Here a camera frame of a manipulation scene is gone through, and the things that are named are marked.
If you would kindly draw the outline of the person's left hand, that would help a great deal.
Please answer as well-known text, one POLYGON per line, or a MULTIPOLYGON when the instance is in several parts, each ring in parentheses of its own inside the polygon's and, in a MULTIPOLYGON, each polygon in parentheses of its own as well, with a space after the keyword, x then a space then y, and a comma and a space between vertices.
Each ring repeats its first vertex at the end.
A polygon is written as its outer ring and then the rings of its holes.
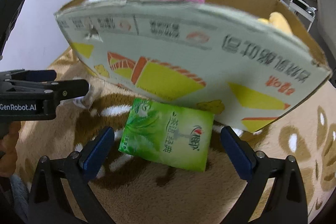
POLYGON ((21 122, 12 122, 9 125, 9 133, 1 140, 1 151, 5 153, 0 161, 1 177, 10 177, 15 172, 18 158, 15 146, 17 145, 20 129, 21 122))

